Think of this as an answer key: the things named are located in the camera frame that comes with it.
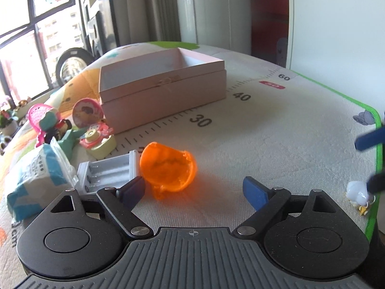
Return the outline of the orange plastic capsule shell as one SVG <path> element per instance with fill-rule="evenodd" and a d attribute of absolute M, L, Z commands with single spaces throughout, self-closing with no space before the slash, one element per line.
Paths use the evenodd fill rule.
<path fill-rule="evenodd" d="M 181 192 L 195 179 L 198 165 L 188 151 L 180 151 L 158 142 L 151 142 L 140 156 L 140 173 L 151 187 L 154 198 Z"/>

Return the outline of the blue white tissue pack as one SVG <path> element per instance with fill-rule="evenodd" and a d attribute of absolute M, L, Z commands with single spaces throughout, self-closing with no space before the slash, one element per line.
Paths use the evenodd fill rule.
<path fill-rule="evenodd" d="M 58 141 L 43 144 L 25 154 L 5 178 L 6 205 L 13 220 L 20 222 L 44 210 L 63 191 L 78 182 Z"/>

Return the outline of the pink plastic toy basket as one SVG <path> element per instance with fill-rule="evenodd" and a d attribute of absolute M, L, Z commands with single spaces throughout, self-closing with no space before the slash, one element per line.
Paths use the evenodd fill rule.
<path fill-rule="evenodd" d="M 45 132 L 40 128 L 40 120 L 49 111 L 57 111 L 54 107 L 38 103 L 30 107 L 27 113 L 27 119 L 34 131 L 37 133 L 37 141 L 35 147 L 39 147 L 44 143 Z"/>

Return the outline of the small doll figure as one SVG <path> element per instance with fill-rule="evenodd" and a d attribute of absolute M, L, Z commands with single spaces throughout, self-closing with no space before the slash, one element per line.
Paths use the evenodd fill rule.
<path fill-rule="evenodd" d="M 61 140 L 65 133 L 72 129 L 71 121 L 62 119 L 61 114 L 55 108 L 45 113 L 39 121 L 39 126 L 43 141 L 46 144 L 49 144 L 52 138 L 55 138 L 57 141 Z"/>

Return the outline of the white duck toy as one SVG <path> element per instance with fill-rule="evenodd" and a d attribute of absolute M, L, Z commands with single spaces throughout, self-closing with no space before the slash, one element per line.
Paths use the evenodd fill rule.
<path fill-rule="evenodd" d="M 375 196 L 367 190 L 367 183 L 363 181 L 349 181 L 346 197 L 361 216 L 366 216 L 376 201 Z"/>

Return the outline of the white battery holder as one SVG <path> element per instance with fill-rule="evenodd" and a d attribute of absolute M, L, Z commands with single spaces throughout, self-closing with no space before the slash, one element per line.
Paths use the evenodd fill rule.
<path fill-rule="evenodd" d="M 133 150 L 117 157 L 81 163 L 75 189 L 90 195 L 105 187 L 121 188 L 140 175 L 139 158 L 139 153 Z"/>

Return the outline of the cartoon giraffe play mat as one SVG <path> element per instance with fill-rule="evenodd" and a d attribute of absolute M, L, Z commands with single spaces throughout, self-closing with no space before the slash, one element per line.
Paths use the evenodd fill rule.
<path fill-rule="evenodd" d="M 198 174 L 185 190 L 156 200 L 147 193 L 135 214 L 153 229 L 235 228 L 253 213 L 242 194 L 251 176 L 293 194 L 322 189 L 367 237 L 377 206 L 361 216 L 345 196 L 349 181 L 382 167 L 380 147 L 360 153 L 357 136 L 380 126 L 370 106 L 277 65 L 230 50 L 187 42 L 143 42 L 104 54 L 48 103 L 69 116 L 74 103 L 98 93 L 101 67 L 147 53 L 185 48 L 219 58 L 227 71 L 226 98 L 189 108 L 117 136 L 113 156 L 142 151 L 151 142 L 187 150 Z"/>

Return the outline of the teal plastic toy figure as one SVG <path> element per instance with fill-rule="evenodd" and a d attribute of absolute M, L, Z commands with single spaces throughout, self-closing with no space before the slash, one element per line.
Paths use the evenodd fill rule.
<path fill-rule="evenodd" d="M 63 150 L 68 160 L 71 160 L 74 146 L 78 143 L 79 139 L 85 134 L 86 131 L 86 128 L 69 129 L 58 141 L 60 148 Z"/>

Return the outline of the pink round toy disc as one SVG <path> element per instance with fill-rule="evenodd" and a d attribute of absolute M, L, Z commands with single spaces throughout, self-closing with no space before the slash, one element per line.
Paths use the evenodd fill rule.
<path fill-rule="evenodd" d="M 72 118 L 78 128 L 89 127 L 104 118 L 101 105 L 94 99 L 80 99 L 72 108 Z"/>

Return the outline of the pink cardboard box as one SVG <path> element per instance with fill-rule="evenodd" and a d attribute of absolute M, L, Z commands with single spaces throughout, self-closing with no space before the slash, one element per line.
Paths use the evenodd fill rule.
<path fill-rule="evenodd" d="M 226 97 L 221 59 L 183 48 L 139 55 L 103 66 L 101 107 L 119 134 Z"/>

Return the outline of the washing machine door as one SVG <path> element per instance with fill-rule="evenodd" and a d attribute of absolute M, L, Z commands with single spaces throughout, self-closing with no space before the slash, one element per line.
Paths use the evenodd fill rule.
<path fill-rule="evenodd" d="M 95 58 L 83 48 L 70 48 L 62 53 L 56 64 L 56 80 L 60 87 L 94 62 Z"/>

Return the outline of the grey curtain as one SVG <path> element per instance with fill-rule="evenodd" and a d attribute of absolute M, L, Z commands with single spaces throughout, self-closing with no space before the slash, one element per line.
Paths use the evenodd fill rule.
<path fill-rule="evenodd" d="M 177 0 L 110 0 L 116 46 L 180 41 Z"/>

